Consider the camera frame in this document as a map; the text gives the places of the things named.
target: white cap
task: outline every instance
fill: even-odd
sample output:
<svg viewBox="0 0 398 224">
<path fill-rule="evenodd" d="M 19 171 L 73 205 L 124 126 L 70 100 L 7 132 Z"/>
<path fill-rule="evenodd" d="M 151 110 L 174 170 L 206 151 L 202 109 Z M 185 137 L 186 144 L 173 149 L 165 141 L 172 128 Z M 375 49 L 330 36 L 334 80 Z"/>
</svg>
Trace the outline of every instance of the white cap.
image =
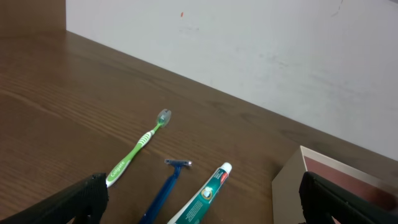
<svg viewBox="0 0 398 224">
<path fill-rule="evenodd" d="M 225 162 L 220 168 L 225 170 L 229 175 L 232 170 L 232 165 L 229 162 Z"/>
</svg>

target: open box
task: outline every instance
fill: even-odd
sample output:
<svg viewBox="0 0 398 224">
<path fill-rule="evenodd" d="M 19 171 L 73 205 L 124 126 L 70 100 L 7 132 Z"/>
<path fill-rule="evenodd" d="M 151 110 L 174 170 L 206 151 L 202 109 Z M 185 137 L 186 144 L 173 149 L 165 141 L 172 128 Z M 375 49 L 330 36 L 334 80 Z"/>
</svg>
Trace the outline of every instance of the open box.
<svg viewBox="0 0 398 224">
<path fill-rule="evenodd" d="M 299 188 L 306 171 L 314 172 L 369 203 L 398 215 L 398 189 L 301 146 L 272 181 L 274 224 L 305 222 Z"/>
</svg>

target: white wall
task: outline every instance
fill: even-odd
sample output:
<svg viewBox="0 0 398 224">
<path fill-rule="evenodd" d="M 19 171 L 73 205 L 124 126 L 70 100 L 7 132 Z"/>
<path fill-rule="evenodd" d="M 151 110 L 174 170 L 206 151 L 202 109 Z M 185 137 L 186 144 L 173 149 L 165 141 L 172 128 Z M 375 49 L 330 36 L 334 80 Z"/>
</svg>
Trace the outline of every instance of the white wall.
<svg viewBox="0 0 398 224">
<path fill-rule="evenodd" d="M 392 1 L 67 0 L 67 29 L 398 160 Z"/>
</svg>

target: green and white toothbrush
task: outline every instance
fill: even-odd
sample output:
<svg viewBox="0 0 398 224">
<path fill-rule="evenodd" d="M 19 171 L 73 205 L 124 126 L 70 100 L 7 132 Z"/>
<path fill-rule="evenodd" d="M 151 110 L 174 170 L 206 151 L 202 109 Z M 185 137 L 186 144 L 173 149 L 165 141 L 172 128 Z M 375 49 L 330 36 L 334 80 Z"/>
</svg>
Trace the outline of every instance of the green and white toothbrush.
<svg viewBox="0 0 398 224">
<path fill-rule="evenodd" d="M 122 173 L 126 170 L 127 166 L 131 162 L 132 158 L 137 154 L 137 152 L 142 149 L 151 139 L 151 137 L 155 134 L 155 132 L 160 128 L 166 126 L 166 124 L 170 121 L 172 112 L 170 110 L 164 109 L 159 113 L 156 120 L 156 127 L 143 135 L 139 140 L 134 149 L 124 158 L 119 164 L 113 168 L 113 170 L 109 173 L 106 178 L 106 186 L 112 186 L 122 175 Z"/>
</svg>

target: toothbrush head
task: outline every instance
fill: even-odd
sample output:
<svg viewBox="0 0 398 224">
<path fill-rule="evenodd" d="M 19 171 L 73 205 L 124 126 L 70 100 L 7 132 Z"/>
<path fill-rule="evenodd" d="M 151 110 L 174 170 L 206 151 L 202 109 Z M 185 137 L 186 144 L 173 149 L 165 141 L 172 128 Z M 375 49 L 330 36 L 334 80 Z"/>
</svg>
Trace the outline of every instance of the toothbrush head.
<svg viewBox="0 0 398 224">
<path fill-rule="evenodd" d="M 171 166 L 192 166 L 191 161 L 185 161 L 185 160 L 173 160 L 173 159 L 165 159 L 164 161 L 166 164 L 169 164 Z"/>
<path fill-rule="evenodd" d="M 170 121 L 170 118 L 172 117 L 172 112 L 168 109 L 162 110 L 162 112 L 157 115 L 156 123 L 160 124 L 160 127 L 164 127 L 167 125 L 167 123 Z"/>
</svg>

